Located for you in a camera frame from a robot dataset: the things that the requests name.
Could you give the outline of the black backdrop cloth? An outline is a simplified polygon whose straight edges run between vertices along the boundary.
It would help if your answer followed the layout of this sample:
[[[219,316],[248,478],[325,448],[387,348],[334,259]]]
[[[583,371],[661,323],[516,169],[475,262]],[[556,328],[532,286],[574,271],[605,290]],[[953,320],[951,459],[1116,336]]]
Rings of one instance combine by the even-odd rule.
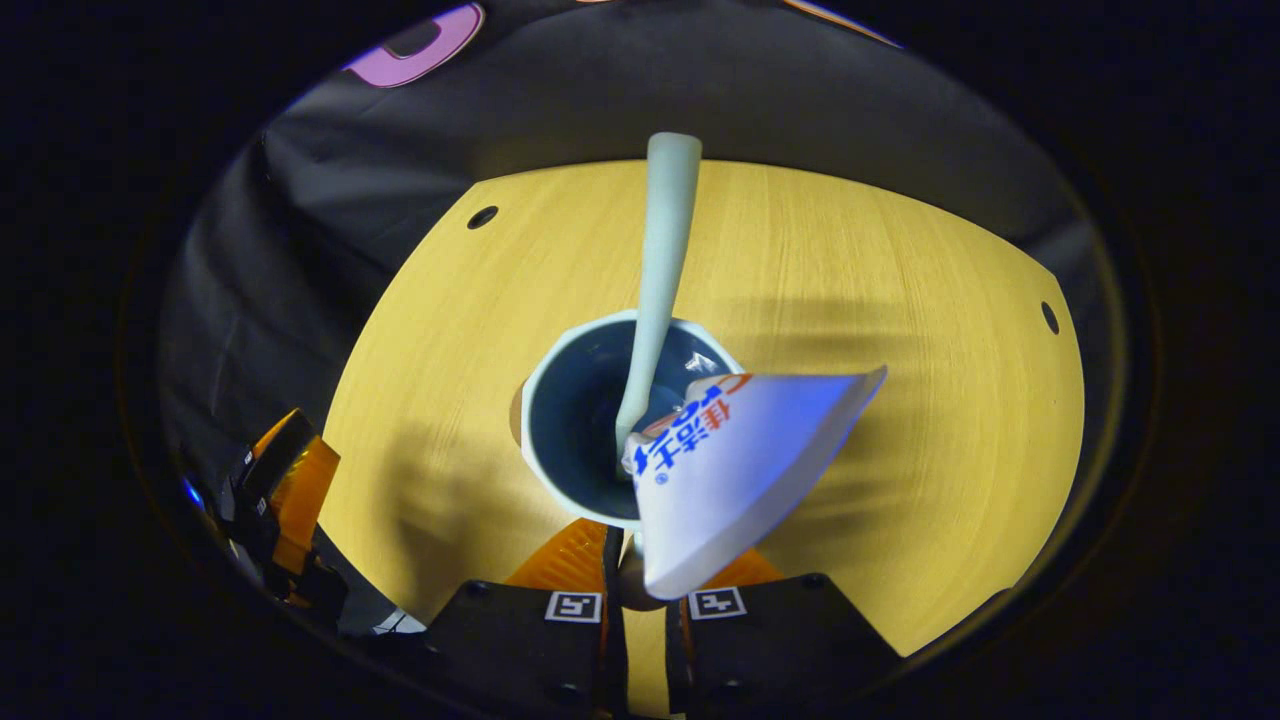
[[[777,0],[477,0],[443,67],[383,88],[338,70],[259,128],[200,199],[163,299],[169,442],[214,503],[251,436],[324,421],[340,366],[421,238],[480,181],[635,158],[658,129],[714,159],[867,182],[1027,250],[1084,331],[1083,451],[1123,347],[1112,263],[1062,168],[973,88]]]

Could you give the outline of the pale green toothbrush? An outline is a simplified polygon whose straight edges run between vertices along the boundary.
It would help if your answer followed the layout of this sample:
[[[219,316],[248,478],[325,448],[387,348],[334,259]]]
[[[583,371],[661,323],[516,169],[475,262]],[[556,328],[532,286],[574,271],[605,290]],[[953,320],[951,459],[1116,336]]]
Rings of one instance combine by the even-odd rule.
[[[649,405],[662,346],[689,251],[701,141],[691,135],[654,133],[646,145],[646,195],[641,275],[634,343],[614,419],[614,459]]]

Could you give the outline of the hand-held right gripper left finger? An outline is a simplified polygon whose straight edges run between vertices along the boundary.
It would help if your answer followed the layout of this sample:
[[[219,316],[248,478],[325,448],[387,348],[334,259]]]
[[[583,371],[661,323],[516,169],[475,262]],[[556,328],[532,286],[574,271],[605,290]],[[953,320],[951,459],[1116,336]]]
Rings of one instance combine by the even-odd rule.
[[[579,519],[504,582],[465,582],[428,626],[425,685],[484,717],[625,716],[625,628],[607,568],[620,541]]]

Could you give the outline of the white toothpaste tube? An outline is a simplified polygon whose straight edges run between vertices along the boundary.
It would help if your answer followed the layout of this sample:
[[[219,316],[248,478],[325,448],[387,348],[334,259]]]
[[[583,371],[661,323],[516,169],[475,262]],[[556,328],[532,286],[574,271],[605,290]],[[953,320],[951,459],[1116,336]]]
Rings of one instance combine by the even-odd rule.
[[[810,493],[888,375],[737,373],[692,382],[654,432],[634,432],[622,468],[640,516],[643,587],[700,589]]]

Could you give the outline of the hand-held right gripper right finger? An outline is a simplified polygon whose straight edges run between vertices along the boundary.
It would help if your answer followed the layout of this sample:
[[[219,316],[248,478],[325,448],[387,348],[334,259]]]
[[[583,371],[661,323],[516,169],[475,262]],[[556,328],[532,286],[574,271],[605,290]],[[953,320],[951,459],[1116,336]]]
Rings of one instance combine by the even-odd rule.
[[[900,655],[822,573],[751,550],[666,606],[669,710],[686,719],[833,719]]]

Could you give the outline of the wooden desktop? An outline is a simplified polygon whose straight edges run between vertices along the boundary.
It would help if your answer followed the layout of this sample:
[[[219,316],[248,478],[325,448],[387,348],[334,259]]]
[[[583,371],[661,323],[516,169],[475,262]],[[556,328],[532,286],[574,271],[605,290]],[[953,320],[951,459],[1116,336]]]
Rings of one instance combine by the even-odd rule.
[[[361,332],[325,420],[320,527],[433,618],[570,524],[509,410],[568,329],[632,307],[641,161],[468,190]],[[1014,587],[1073,487],[1082,356],[1055,277],[927,202],[812,172],[704,161],[676,315],[746,370],[888,375],[836,462],[762,544],[823,571],[900,653]]]

